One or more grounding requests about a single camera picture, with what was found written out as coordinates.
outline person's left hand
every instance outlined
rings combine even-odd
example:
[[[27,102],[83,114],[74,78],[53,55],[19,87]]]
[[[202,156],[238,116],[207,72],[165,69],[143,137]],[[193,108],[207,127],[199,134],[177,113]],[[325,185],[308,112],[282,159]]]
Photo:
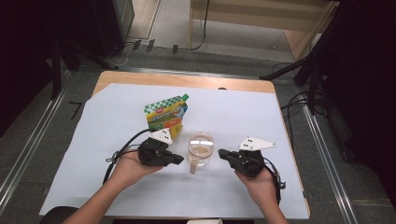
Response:
[[[161,166],[147,166],[140,163],[138,152],[122,155],[113,174],[107,180],[121,189],[126,189],[139,181],[143,176],[161,170]]]

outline forearm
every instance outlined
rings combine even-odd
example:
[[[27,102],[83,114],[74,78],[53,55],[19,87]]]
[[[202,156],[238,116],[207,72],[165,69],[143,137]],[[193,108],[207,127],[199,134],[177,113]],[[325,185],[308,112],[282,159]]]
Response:
[[[276,202],[259,203],[258,206],[269,224],[289,223]]]
[[[76,213],[64,223],[100,223],[122,189],[107,181]]]

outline person's right hand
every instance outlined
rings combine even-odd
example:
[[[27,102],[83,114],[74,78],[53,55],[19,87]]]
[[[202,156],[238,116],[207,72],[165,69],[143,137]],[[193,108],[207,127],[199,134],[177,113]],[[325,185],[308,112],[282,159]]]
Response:
[[[235,171],[235,174],[247,187],[250,197],[262,210],[267,223],[288,223],[277,204],[276,189],[273,178],[266,169],[262,169],[262,171],[254,178],[242,175],[237,171]]]
[[[266,169],[262,169],[254,178],[242,175],[236,170],[235,174],[245,184],[250,197],[258,206],[266,203],[277,203],[273,178]]]

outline metal frame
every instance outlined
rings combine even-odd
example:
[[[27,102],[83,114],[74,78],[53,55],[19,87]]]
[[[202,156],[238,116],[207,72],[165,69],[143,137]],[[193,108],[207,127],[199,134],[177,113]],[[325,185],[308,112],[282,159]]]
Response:
[[[314,137],[315,143],[317,145],[318,152],[326,170],[327,177],[329,178],[330,184],[332,186],[335,200],[340,207],[341,215],[343,216],[345,223],[358,223],[358,220],[356,219],[355,213],[352,208],[352,203],[347,196],[347,191],[345,190],[341,178],[335,168],[335,165],[332,162],[332,156],[329,152],[329,149],[327,149],[326,142],[318,126],[317,118],[315,115],[312,115],[308,106],[306,105],[304,106],[304,114],[306,121],[308,122],[309,128],[311,129],[312,136]]]
[[[21,151],[20,156],[15,161],[5,181],[0,187],[0,215],[3,213],[4,209],[6,208],[6,205],[9,199],[11,198],[15,188],[17,187],[19,181],[21,180],[21,177],[24,171],[26,170],[29,161],[33,158],[33,155],[35,154],[35,150],[37,149],[37,146],[40,144],[41,138],[43,137],[44,133],[46,132],[47,128],[50,125],[50,122],[52,121],[53,116],[58,110],[58,107],[64,98],[64,93],[70,82],[71,76],[72,75],[69,71],[65,72],[63,77],[63,82],[65,83],[64,87],[61,89],[57,97],[55,97],[53,100],[50,100],[49,105],[46,108],[46,111],[44,112],[40,121],[35,126],[35,129],[33,130],[26,145]]]

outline hand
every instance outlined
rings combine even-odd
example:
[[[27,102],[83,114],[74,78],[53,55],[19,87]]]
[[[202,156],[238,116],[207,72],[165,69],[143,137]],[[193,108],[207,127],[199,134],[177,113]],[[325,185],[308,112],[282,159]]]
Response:
[[[121,191],[161,169],[140,163],[137,152],[124,154],[107,182],[64,223],[99,223]]]
[[[254,178],[242,175],[236,170],[235,174],[245,184],[250,197],[258,206],[266,203],[277,203],[273,178],[266,169],[262,169]]]
[[[269,224],[288,223],[276,201],[276,189],[271,174],[266,170],[251,178],[235,170],[235,174],[247,187],[253,201],[260,207]]]
[[[143,176],[161,169],[162,167],[160,166],[143,165],[140,163],[138,152],[130,152],[120,157],[113,174],[107,182],[111,182],[123,190],[139,181]]]

